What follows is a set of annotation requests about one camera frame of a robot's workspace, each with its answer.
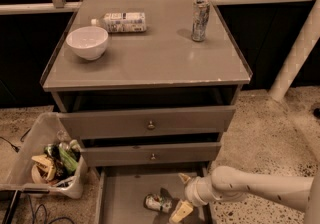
white bowl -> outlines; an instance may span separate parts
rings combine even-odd
[[[108,32],[95,26],[82,27],[70,32],[66,42],[79,57],[96,60],[107,48]]]

drawer knob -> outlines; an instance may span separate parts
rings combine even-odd
[[[150,160],[152,160],[152,161],[154,161],[154,160],[156,160],[157,158],[156,158],[156,155],[155,154],[151,154],[151,157],[150,157]]]
[[[153,121],[149,121],[149,124],[148,124],[148,130],[154,130],[156,128],[156,126],[154,125]]]

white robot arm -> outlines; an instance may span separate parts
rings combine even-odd
[[[246,173],[227,166],[215,168],[206,177],[179,175],[185,185],[186,200],[177,205],[171,215],[171,223],[179,223],[194,206],[215,201],[240,201],[246,193],[306,212],[305,224],[315,224],[320,219],[320,211],[317,210],[320,209],[320,175],[316,178],[282,177]]]

gray tabletop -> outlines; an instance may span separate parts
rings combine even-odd
[[[245,84],[250,80],[215,8],[204,42],[191,39],[194,0],[84,0],[70,31],[106,12],[145,12],[147,31],[109,34],[101,58],[86,61],[64,43],[45,91]]]

concrete floor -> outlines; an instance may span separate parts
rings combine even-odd
[[[213,163],[243,171],[287,176],[313,176],[320,158],[320,120],[313,109],[320,107],[320,87],[290,88],[285,99],[273,101],[265,90],[243,91],[222,149]],[[20,137],[35,119],[52,107],[0,109],[0,136],[21,146]],[[10,162],[17,154],[0,140],[0,183],[5,182]],[[89,171],[81,199],[44,196],[32,198],[34,208],[44,204],[49,221],[67,216],[75,223],[93,223],[98,179]],[[0,219],[7,202],[0,202]],[[239,203],[213,203],[217,224],[228,223],[303,223],[304,214],[249,195]],[[43,211],[36,223],[43,223]],[[21,198],[13,223],[32,223],[26,197]]]

